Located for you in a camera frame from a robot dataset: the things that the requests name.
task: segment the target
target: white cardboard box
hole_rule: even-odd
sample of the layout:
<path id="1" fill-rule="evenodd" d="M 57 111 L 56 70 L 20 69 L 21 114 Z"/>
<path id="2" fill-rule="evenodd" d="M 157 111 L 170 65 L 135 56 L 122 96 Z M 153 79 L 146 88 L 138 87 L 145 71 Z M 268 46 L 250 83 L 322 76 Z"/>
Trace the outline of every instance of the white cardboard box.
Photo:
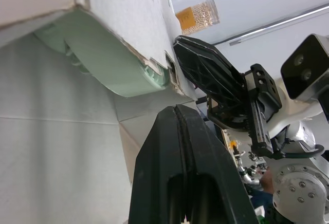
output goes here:
<path id="1" fill-rule="evenodd" d="M 168 55 L 171 88 L 120 97 L 25 36 L 78 8 L 155 70 Z M 171 46 L 179 34 L 170 0 L 0 0 L 3 223 L 127 220 L 135 159 L 156 115 L 195 107 Z"/>
<path id="2" fill-rule="evenodd" d="M 93 16 L 154 71 L 158 72 L 158 65 L 168 69 L 171 61 L 172 88 L 194 97 L 172 48 L 181 29 L 170 0 L 0 0 L 0 47 L 74 9 Z"/>

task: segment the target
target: orange object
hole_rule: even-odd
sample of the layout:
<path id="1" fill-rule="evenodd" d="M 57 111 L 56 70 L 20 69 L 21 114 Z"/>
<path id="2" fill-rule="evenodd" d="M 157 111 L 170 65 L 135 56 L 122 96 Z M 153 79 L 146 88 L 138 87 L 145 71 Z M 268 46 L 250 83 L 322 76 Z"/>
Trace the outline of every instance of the orange object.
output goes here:
<path id="1" fill-rule="evenodd" d="M 193 15 L 192 7 L 188 7 L 183 11 L 176 14 L 180 22 L 180 27 L 182 30 L 187 30 L 196 25 L 196 21 Z"/>

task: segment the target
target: container of beads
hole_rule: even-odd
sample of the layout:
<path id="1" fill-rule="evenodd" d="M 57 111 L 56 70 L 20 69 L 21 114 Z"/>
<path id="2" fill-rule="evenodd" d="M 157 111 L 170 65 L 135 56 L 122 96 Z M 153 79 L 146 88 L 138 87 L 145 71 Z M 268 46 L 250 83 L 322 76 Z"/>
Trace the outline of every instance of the container of beads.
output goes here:
<path id="1" fill-rule="evenodd" d="M 183 35 L 190 35 L 218 24 L 220 18 L 214 0 L 206 0 L 176 14 Z"/>

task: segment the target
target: person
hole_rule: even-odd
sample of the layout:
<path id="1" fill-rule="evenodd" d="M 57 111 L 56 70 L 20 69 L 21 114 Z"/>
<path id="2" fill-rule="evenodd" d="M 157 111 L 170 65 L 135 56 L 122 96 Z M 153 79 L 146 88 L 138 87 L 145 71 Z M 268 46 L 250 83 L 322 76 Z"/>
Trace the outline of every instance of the person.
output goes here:
<path id="1" fill-rule="evenodd" d="M 260 179 L 260 184 L 263 187 L 263 191 L 258 191 L 255 189 L 248 189 L 248 194 L 252 196 L 250 199 L 252 206 L 254 209 L 263 206 L 264 210 L 266 211 L 267 208 L 273 202 L 273 181 L 272 181 L 272 173 L 271 170 L 268 169 Z"/>

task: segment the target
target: person's hand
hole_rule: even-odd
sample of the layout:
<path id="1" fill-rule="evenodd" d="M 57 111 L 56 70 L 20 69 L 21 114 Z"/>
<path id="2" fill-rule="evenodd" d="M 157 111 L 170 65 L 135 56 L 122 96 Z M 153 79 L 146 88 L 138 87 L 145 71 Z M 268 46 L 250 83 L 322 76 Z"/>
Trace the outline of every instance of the person's hand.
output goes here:
<path id="1" fill-rule="evenodd" d="M 264 189 L 264 192 L 273 194 L 274 188 L 273 188 L 273 181 L 272 181 L 272 173 L 271 170 L 268 169 L 262 176 L 260 183 Z"/>

